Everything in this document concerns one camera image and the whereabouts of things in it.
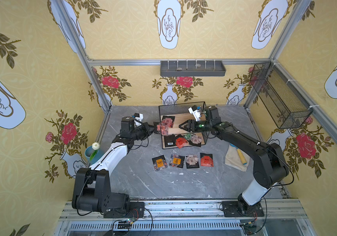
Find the floral tea bag shelf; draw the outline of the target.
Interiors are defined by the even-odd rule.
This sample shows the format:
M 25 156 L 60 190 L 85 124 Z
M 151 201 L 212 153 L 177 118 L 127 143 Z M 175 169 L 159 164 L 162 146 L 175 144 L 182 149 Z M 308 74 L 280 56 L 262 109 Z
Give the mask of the floral tea bag shelf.
M 202 137 L 196 134 L 192 134 L 189 143 L 192 146 L 200 147 L 202 145 Z

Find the pink label tea bag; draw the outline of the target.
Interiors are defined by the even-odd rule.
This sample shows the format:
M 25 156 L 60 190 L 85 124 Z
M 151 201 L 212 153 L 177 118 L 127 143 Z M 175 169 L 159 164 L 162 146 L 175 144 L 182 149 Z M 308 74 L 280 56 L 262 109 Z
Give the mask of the pink label tea bag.
M 157 124 L 157 132 L 163 136 L 168 135 L 169 131 L 168 129 L 170 126 L 167 123 L 158 123 Z

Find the earl grey red tea bag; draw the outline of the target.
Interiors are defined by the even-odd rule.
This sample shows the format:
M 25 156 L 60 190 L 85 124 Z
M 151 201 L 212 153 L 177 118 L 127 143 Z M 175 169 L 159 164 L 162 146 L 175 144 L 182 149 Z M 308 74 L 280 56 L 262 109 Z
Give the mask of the earl grey red tea bag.
M 162 123 L 164 123 L 169 128 L 173 128 L 174 121 L 175 116 L 163 116 L 162 118 Z

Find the beige floral tea bag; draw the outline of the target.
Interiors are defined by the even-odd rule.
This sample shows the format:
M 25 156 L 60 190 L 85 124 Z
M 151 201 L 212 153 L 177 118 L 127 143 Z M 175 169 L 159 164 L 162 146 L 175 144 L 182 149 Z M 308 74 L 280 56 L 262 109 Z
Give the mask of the beige floral tea bag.
M 199 168 L 199 158 L 197 155 L 187 155 L 185 156 L 187 169 Z

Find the orange label tea bag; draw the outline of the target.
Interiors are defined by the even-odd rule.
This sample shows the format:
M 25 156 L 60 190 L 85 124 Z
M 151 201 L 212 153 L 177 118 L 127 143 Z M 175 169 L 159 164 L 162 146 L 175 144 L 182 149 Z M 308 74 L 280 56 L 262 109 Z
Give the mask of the orange label tea bag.
M 185 163 L 185 157 L 177 154 L 172 154 L 170 157 L 169 165 L 176 168 L 183 168 Z

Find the red black tea bag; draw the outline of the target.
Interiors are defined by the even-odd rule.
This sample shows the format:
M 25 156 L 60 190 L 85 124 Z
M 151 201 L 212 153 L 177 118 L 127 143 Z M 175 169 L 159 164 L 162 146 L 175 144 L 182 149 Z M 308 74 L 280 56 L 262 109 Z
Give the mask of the red black tea bag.
M 200 154 L 200 165 L 203 167 L 214 167 L 214 160 L 212 154 L 201 153 Z

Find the red tea bag shelf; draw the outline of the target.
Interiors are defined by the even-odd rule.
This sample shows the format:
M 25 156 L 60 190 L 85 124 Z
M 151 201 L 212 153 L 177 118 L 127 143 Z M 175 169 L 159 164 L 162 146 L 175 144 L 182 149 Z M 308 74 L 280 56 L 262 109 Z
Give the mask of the red tea bag shelf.
M 183 137 L 179 137 L 175 140 L 175 144 L 178 148 L 185 147 L 188 143 L 189 142 Z

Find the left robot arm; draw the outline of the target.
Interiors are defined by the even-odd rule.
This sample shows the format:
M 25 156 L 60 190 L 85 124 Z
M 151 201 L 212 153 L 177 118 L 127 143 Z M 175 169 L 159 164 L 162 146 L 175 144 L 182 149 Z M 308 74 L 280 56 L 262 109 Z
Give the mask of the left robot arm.
M 105 154 L 94 164 L 77 171 L 72 197 L 73 209 L 86 211 L 87 214 L 98 212 L 104 218 L 124 218 L 130 216 L 134 207 L 144 207 L 144 203 L 132 204 L 128 194 L 112 192 L 110 184 L 110 175 L 132 150 L 135 141 L 144 141 L 154 133 L 156 128 L 142 120 L 143 114 L 139 113 L 123 117 L 120 133 Z

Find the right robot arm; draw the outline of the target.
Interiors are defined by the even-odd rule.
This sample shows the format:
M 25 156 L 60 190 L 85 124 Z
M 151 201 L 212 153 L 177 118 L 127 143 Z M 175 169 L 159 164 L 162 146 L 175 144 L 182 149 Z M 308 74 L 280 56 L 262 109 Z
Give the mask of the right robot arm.
M 194 119 L 180 124 L 180 129 L 191 133 L 210 132 L 252 158 L 254 179 L 238 197 L 238 204 L 243 210 L 246 211 L 258 205 L 273 186 L 289 175 L 289 167 L 278 144 L 260 142 L 240 131 L 232 123 L 222 121 L 215 106 L 208 106 L 203 112 L 191 107 L 189 112 Z

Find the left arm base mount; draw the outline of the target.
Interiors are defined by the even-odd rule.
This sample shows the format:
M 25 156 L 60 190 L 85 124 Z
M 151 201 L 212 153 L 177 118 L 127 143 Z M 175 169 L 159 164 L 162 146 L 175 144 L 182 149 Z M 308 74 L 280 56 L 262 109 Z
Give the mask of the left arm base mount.
M 144 217 L 145 203 L 130 202 L 124 208 L 110 208 L 105 210 L 104 218 L 142 218 Z

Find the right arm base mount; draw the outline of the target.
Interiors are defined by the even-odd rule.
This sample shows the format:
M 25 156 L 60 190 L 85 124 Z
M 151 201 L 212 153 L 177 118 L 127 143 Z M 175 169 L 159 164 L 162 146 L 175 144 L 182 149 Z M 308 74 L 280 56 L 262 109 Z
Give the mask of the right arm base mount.
M 220 210 L 225 217 L 264 217 L 265 213 L 261 203 L 250 206 L 238 201 L 223 201 Z

